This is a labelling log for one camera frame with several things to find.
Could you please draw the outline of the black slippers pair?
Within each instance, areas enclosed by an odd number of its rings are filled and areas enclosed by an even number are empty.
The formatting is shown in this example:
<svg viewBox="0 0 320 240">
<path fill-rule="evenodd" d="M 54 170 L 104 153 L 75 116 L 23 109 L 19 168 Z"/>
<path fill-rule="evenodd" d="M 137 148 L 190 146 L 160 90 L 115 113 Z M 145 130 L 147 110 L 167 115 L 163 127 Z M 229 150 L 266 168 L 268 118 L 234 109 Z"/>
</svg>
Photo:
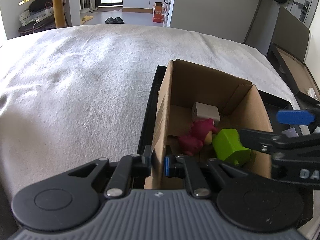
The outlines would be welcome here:
<svg viewBox="0 0 320 240">
<path fill-rule="evenodd" d="M 109 17 L 106 21 L 106 24 L 124 24 L 124 21 L 120 17 L 112 18 Z"/>
</svg>

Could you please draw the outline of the green block toy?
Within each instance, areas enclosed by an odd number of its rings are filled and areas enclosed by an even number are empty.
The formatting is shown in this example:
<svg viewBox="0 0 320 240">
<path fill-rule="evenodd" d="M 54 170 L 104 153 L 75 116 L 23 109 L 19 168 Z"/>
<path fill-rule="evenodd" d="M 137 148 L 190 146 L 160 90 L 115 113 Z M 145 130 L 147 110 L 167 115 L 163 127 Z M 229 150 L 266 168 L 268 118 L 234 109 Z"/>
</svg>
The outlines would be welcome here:
<svg viewBox="0 0 320 240">
<path fill-rule="evenodd" d="M 251 150 L 245 148 L 241 142 L 239 133 L 234 128 L 222 129 L 212 141 L 217 159 L 240 167 L 249 162 Z"/>
</svg>

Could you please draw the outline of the black box lid with cardboard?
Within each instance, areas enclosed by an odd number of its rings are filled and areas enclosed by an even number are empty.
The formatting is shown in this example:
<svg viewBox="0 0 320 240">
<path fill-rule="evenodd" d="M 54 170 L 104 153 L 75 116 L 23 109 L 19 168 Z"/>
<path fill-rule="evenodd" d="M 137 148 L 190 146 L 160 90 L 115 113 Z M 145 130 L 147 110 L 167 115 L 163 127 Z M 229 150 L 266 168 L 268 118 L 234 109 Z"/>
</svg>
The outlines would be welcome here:
<svg viewBox="0 0 320 240">
<path fill-rule="evenodd" d="M 309 29 L 302 22 L 281 7 L 267 59 L 296 97 L 309 104 L 317 105 L 319 104 L 319 87 L 304 63 L 309 34 Z"/>
</svg>

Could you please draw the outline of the white small box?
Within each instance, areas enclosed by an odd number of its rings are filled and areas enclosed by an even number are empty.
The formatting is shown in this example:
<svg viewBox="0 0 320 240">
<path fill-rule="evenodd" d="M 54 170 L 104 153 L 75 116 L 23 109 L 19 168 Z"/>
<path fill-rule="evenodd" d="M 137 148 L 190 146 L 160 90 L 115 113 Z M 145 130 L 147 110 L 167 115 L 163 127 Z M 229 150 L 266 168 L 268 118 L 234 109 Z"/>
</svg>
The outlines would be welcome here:
<svg viewBox="0 0 320 240">
<path fill-rule="evenodd" d="M 195 102 L 191 113 L 193 121 L 212 119 L 215 125 L 220 122 L 220 114 L 216 106 Z"/>
</svg>

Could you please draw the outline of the magenta figurine toy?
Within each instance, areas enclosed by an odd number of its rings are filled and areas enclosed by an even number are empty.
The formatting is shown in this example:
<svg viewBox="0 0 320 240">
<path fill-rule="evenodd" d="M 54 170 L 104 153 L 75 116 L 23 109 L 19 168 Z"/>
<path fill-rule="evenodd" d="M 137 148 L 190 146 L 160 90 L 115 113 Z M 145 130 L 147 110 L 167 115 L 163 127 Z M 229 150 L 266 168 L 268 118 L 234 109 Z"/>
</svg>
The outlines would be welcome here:
<svg viewBox="0 0 320 240">
<path fill-rule="evenodd" d="M 193 156 L 199 153 L 204 146 L 210 145 L 213 135 L 217 133 L 213 119 L 197 120 L 193 122 L 187 134 L 178 138 L 178 142 L 184 154 Z"/>
</svg>

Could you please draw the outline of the black shallow tray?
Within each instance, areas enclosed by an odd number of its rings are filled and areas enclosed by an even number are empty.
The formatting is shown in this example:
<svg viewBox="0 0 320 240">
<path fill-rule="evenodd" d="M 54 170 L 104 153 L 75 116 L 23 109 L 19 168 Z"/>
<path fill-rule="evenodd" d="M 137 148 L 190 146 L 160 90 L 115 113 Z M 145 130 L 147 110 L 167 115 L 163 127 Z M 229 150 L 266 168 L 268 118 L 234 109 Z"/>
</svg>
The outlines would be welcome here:
<svg viewBox="0 0 320 240">
<path fill-rule="evenodd" d="M 137 154 L 142 155 L 146 145 L 152 144 L 153 130 L 156 121 L 158 92 L 164 79 L 165 71 L 165 66 L 157 66 L 145 111 Z M 279 110 L 293 110 L 291 103 L 285 99 L 279 98 L 262 90 L 258 90 L 258 92 L 266 108 L 274 133 L 279 134 L 282 131 L 291 128 L 290 125 L 280 124 L 276 120 L 276 113 Z"/>
</svg>

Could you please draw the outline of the yellow slippers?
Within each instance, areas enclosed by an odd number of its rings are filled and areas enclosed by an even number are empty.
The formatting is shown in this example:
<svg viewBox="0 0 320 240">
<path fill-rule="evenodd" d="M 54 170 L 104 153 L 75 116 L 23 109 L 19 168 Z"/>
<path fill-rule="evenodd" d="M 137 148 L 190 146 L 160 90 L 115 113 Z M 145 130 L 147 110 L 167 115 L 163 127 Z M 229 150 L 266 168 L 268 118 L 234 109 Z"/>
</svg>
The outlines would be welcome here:
<svg viewBox="0 0 320 240">
<path fill-rule="evenodd" d="M 94 16 L 85 15 L 85 16 L 80 20 L 80 24 L 81 24 L 81 25 L 84 25 L 84 23 L 92 20 L 93 18 L 94 18 Z"/>
</svg>

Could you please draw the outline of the orange cardboard box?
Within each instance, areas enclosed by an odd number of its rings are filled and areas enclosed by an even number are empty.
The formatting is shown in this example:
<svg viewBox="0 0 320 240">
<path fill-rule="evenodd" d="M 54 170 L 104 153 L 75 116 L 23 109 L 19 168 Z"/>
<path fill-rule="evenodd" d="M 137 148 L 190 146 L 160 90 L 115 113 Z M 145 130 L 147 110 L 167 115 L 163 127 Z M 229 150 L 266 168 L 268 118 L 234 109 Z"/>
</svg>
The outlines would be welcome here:
<svg viewBox="0 0 320 240">
<path fill-rule="evenodd" d="M 155 23 L 163 23 L 164 16 L 163 16 L 163 3 L 162 2 L 155 2 L 152 9 L 152 21 Z"/>
</svg>

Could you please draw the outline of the brown cardboard box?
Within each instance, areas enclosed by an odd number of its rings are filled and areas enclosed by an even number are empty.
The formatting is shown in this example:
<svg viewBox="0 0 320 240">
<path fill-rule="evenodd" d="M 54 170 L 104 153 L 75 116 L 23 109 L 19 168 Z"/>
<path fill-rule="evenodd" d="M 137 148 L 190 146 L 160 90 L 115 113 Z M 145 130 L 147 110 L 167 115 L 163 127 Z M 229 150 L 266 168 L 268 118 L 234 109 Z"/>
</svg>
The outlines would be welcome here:
<svg viewBox="0 0 320 240">
<path fill-rule="evenodd" d="M 145 189 L 179 187 L 176 180 L 164 177 L 165 148 L 176 145 L 178 137 L 189 131 L 195 102 L 218 108 L 219 129 L 272 131 L 263 101 L 251 81 L 188 61 L 170 61 L 158 93 L 151 144 L 153 165 Z"/>
</svg>

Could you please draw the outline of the purple beige cube toy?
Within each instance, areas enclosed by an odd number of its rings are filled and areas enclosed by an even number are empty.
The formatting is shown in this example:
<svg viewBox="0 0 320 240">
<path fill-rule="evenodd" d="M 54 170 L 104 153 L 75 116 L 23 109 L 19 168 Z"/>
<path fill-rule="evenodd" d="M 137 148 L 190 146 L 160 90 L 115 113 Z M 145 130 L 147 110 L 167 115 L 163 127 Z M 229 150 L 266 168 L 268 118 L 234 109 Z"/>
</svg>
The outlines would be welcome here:
<svg viewBox="0 0 320 240">
<path fill-rule="evenodd" d="M 282 131 L 281 133 L 286 135 L 288 138 L 299 137 L 299 134 L 296 132 L 296 129 L 294 127 L 286 129 L 286 130 Z"/>
</svg>

